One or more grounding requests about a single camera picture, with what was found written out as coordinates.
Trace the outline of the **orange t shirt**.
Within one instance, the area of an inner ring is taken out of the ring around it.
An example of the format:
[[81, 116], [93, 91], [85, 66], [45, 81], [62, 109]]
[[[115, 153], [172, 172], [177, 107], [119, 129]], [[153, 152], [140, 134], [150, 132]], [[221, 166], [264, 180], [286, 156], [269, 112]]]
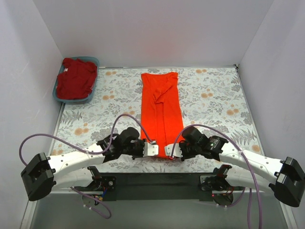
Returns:
[[178, 73], [143, 73], [141, 124], [159, 146], [158, 157], [167, 158], [165, 147], [174, 143], [183, 129], [179, 103]]

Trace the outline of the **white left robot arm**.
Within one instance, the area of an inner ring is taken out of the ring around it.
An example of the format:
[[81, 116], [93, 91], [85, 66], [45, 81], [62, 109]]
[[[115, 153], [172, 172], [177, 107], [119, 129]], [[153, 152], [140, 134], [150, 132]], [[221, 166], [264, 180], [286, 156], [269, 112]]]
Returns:
[[128, 127], [120, 134], [111, 134], [86, 149], [77, 149], [64, 155], [36, 154], [21, 172], [29, 201], [40, 200], [57, 190], [67, 187], [87, 187], [96, 175], [89, 167], [116, 160], [121, 155], [144, 157], [148, 142], [140, 139], [139, 132]]

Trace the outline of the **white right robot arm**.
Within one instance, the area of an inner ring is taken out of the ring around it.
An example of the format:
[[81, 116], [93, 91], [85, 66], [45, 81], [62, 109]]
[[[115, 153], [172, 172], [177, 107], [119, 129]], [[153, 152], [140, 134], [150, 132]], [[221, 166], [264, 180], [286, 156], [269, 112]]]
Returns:
[[188, 146], [195, 147], [195, 153], [208, 159], [233, 164], [247, 169], [252, 176], [259, 175], [268, 181], [274, 196], [291, 207], [299, 207], [305, 192], [305, 172], [298, 161], [269, 158], [250, 151], [243, 151], [232, 139], [216, 129], [221, 135], [206, 137], [190, 125], [181, 131]]

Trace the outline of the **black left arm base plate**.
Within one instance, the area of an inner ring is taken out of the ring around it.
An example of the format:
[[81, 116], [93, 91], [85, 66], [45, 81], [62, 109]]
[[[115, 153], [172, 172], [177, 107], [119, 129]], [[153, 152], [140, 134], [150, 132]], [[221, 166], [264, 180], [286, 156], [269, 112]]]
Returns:
[[75, 186], [78, 191], [113, 191], [116, 185], [116, 177], [102, 176], [94, 177], [93, 181], [87, 186]]

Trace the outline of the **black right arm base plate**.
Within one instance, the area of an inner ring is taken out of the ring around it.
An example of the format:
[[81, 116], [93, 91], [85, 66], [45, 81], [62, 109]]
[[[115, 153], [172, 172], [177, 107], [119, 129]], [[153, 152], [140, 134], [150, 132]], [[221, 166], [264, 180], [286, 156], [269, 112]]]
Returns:
[[217, 175], [210, 176], [200, 176], [200, 185], [199, 187], [202, 190], [206, 191], [229, 191], [232, 188], [236, 190], [242, 190], [242, 187], [239, 186], [231, 186], [223, 177], [219, 177]]

